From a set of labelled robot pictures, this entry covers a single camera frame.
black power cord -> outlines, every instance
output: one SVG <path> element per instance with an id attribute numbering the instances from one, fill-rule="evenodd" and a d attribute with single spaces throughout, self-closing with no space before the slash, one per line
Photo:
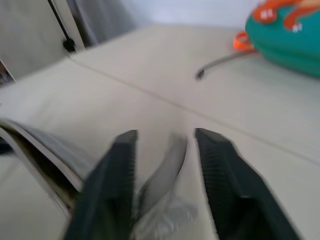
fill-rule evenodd
<path id="1" fill-rule="evenodd" d="M 234 53 L 234 54 L 219 58 L 217 60 L 214 60 L 214 61 L 208 63 L 207 65 L 205 65 L 203 68 L 201 68 L 197 72 L 197 74 L 195 75 L 195 78 L 197 80 L 201 80 L 204 77 L 206 70 L 208 70 L 210 68 L 213 68 L 213 67 L 215 67 L 215 66 L 217 66 L 219 64 L 223 64 L 223 63 L 226 63 L 226 62 L 231 61 L 233 59 L 244 57 L 246 55 L 253 54 L 253 53 L 256 53 L 256 50 L 252 49 L 252 50 L 241 51 L 241 52 L 237 52 L 237 53 Z"/>
<path id="2" fill-rule="evenodd" d="M 74 53 L 76 51 L 76 49 L 75 49 L 75 46 L 76 46 L 75 41 L 71 37 L 69 37 L 69 35 L 68 35 L 68 33 L 67 33 L 66 29 L 65 29 L 65 26 L 63 25 L 63 23 L 62 23 L 59 15 L 57 13 L 57 10 L 56 10 L 53 2 L 51 0 L 48 0 L 48 3 L 50 5 L 50 8 L 51 8 L 51 10 L 52 10 L 52 12 L 53 12 L 58 24 L 59 24 L 64 36 L 65 36 L 65 40 L 63 40 L 63 42 L 62 42 L 62 45 L 63 45 L 64 49 L 67 50 L 69 53 Z"/>

teal bag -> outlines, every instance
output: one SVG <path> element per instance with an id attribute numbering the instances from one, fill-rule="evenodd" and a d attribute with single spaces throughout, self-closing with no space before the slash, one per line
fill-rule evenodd
<path id="1" fill-rule="evenodd" d="M 274 63 L 320 77 L 320 11 L 301 14 L 292 6 L 268 11 L 276 11 L 271 22 L 257 21 L 257 11 L 247 20 L 245 30 L 255 49 Z M 258 14 L 266 19 L 266 12 Z"/>

white table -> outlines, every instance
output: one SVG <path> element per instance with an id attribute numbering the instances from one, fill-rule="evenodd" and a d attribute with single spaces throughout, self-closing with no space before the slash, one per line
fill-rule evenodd
<path id="1" fill-rule="evenodd" d="M 99 158 L 113 138 L 139 130 L 137 173 L 160 163 L 171 131 L 189 138 L 179 194 L 198 219 L 172 239 L 215 239 L 194 128 L 235 142 L 308 240 L 320 234 L 320 83 L 258 55 L 196 71 L 232 53 L 236 31 L 153 26 L 81 52 L 0 90 L 0 117 L 54 133 Z"/>

orange strap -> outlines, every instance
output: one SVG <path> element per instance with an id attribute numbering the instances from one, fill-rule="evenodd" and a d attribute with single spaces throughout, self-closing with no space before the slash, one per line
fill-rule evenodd
<path id="1" fill-rule="evenodd" d="M 233 47 L 237 50 L 253 50 L 254 45 L 250 42 L 248 34 L 245 31 L 239 32 L 234 40 Z"/>

cable end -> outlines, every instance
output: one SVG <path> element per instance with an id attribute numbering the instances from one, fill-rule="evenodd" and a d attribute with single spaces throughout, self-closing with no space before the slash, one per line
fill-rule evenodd
<path id="1" fill-rule="evenodd" d="M 201 69 L 200 71 L 198 71 L 198 73 L 196 74 L 195 76 L 195 79 L 197 80 L 201 80 L 205 75 L 205 70 L 204 69 Z"/>

